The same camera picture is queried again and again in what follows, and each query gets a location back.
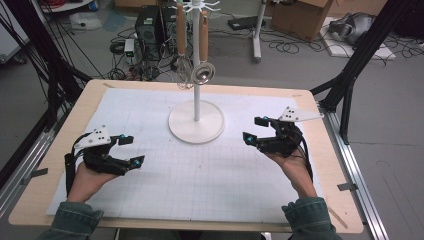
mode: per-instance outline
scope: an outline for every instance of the aluminum frame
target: aluminum frame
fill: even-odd
[[[15,169],[7,183],[0,190],[0,218],[8,211],[26,187],[26,180],[30,180],[31,174],[37,168],[40,161],[50,148],[56,136],[55,127],[50,131],[42,132],[25,155],[19,166]]]
[[[367,184],[362,177],[361,170],[359,169],[356,158],[353,155],[352,148],[350,145],[344,143],[344,140],[339,133],[340,121],[337,114],[335,112],[327,112],[324,109],[320,110],[327,117],[326,119],[328,119],[329,125],[331,126],[331,132],[333,133],[336,144],[339,147],[345,170],[350,178],[349,180],[358,188],[354,191],[354,193],[361,205],[363,215],[367,220],[372,236],[376,240],[388,240],[389,237],[387,236],[386,229],[384,228],[380,215],[377,212],[370,192],[368,191]]]

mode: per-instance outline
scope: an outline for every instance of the bracket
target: bracket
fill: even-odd
[[[284,122],[303,122],[318,118],[324,118],[324,114],[307,112],[301,109],[287,107],[278,120]]]
[[[75,144],[75,149],[95,147],[100,145],[105,145],[110,143],[110,135],[107,131],[105,125],[99,129],[94,129],[94,131],[87,137],[81,139],[78,143]]]

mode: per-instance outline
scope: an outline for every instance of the robotic hand exoskeleton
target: robotic hand exoskeleton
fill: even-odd
[[[305,112],[299,109],[287,107],[278,119],[268,117],[255,117],[255,124],[275,129],[275,137],[258,138],[256,135],[243,132],[243,140],[249,146],[256,147],[262,153],[279,153],[283,157],[289,157],[296,149],[299,149],[306,161],[306,169],[313,180],[312,167],[309,162],[308,147],[302,131],[294,122],[323,118],[322,114]]]
[[[140,168],[144,156],[121,160],[109,155],[111,148],[118,145],[131,144],[133,136],[109,136],[105,126],[80,136],[72,146],[72,152],[65,155],[66,191],[69,194],[75,178],[75,163],[82,155],[87,168],[98,173],[109,173],[118,176],[125,175],[128,171]],[[75,149],[81,149],[75,155]]]
[[[247,145],[255,146],[262,153],[281,153],[283,157],[290,156],[302,141],[302,132],[292,122],[283,122],[268,117],[255,117],[255,124],[275,129],[275,137],[258,138],[243,132],[243,140]]]

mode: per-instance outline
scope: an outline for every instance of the desktop tower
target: desktop tower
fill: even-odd
[[[135,23],[143,61],[159,61],[164,43],[160,9],[156,5],[142,6]]]
[[[167,40],[169,54],[177,53],[177,24],[176,24],[177,10],[172,7],[162,8],[162,17],[165,27],[165,38]]]

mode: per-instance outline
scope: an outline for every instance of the human hand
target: human hand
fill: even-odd
[[[116,177],[118,176],[113,174],[94,172],[88,169],[85,163],[82,162],[78,166],[67,201],[85,203],[97,193],[105,183]]]
[[[304,154],[299,149],[296,149],[289,157],[283,157],[280,153],[265,153],[265,155],[280,166],[297,191],[299,198],[317,197],[315,187],[306,168]]]

